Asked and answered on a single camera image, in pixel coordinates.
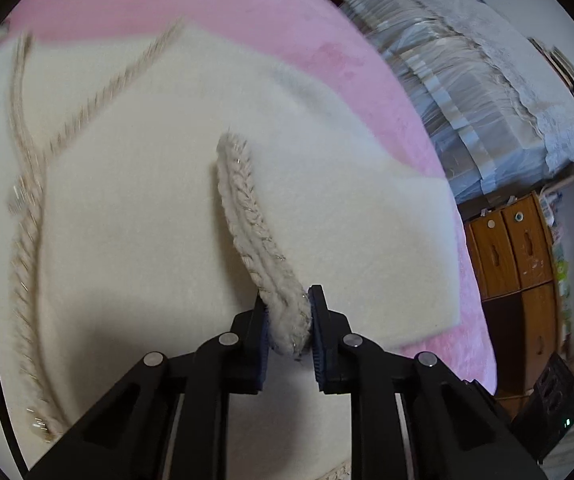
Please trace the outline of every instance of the twisted rope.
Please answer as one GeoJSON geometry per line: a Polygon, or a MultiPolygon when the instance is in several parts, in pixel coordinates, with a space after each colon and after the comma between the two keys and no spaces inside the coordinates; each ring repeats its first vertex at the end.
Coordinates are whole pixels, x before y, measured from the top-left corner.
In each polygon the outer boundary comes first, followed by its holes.
{"type": "Polygon", "coordinates": [[[21,214],[14,238],[11,260],[11,301],[16,316],[17,349],[20,371],[26,379],[32,406],[27,409],[32,427],[51,441],[71,426],[52,388],[42,358],[38,332],[39,256],[42,242],[43,207],[45,200],[46,168],[69,146],[83,128],[119,95],[136,77],[141,75],[160,56],[182,30],[174,23],[158,36],[147,49],[129,64],[125,71],[80,107],[64,126],[50,138],[48,150],[37,150],[29,134],[24,117],[22,83],[25,65],[32,45],[30,35],[16,44],[10,88],[10,127],[21,167],[21,176],[13,187],[10,211],[21,214]]]}

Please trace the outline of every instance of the bed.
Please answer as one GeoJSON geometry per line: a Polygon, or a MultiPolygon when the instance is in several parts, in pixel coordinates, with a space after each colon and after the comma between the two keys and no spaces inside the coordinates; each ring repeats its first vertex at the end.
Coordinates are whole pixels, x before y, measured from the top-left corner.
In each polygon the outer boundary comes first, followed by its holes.
{"type": "MultiPolygon", "coordinates": [[[[120,38],[158,32],[178,15],[200,27],[270,54],[334,90],[395,159],[428,176],[444,176],[432,143],[387,65],[327,0],[22,0],[10,33],[32,30],[43,42],[120,38]]],[[[431,214],[432,205],[410,214],[431,214]]],[[[403,348],[435,352],[462,379],[496,389],[496,362],[478,286],[454,204],[460,275],[460,325],[403,348]]],[[[5,305],[0,307],[0,315],[5,305]]],[[[0,335],[0,351],[5,336],[0,335]]],[[[22,415],[13,421],[23,424],[22,415]]],[[[0,447],[4,447],[0,435],[0,447]]]]}
{"type": "Polygon", "coordinates": [[[482,0],[345,0],[341,8],[423,118],[461,213],[524,194],[574,163],[569,86],[482,0]]]}

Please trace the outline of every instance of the pink fleece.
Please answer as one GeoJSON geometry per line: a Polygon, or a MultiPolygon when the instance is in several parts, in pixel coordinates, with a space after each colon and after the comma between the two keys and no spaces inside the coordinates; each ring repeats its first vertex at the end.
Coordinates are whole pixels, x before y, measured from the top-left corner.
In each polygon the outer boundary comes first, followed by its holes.
{"type": "MultiPolygon", "coordinates": [[[[323,81],[352,108],[394,158],[426,175],[444,177],[423,124],[380,56],[328,0],[22,0],[11,30],[41,41],[75,41],[152,33],[179,16],[323,81]]],[[[425,211],[411,214],[431,214],[425,211]]],[[[404,348],[435,352],[455,373],[496,388],[496,361],[478,285],[455,212],[461,322],[404,348]]]]}

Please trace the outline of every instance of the braided rope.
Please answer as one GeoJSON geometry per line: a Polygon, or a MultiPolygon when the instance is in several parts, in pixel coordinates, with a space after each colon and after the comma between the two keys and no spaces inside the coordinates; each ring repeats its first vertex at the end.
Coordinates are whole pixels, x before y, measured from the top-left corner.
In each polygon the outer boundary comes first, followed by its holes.
{"type": "Polygon", "coordinates": [[[10,203],[11,212],[21,213],[11,260],[11,301],[16,316],[20,371],[26,378],[33,403],[27,411],[32,417],[32,427],[48,442],[64,433],[71,423],[50,384],[38,332],[38,271],[46,168],[102,108],[155,62],[181,30],[181,23],[177,22],[158,36],[123,73],[113,77],[102,90],[88,99],[80,111],[51,137],[49,149],[42,152],[32,142],[23,112],[22,82],[32,44],[31,36],[22,36],[16,45],[10,89],[10,126],[22,173],[13,188],[13,203],[10,203]]]}
{"type": "Polygon", "coordinates": [[[276,245],[258,206],[251,150],[240,136],[221,136],[218,191],[234,247],[267,305],[275,349],[298,357],[309,339],[311,306],[307,294],[276,245]]]}

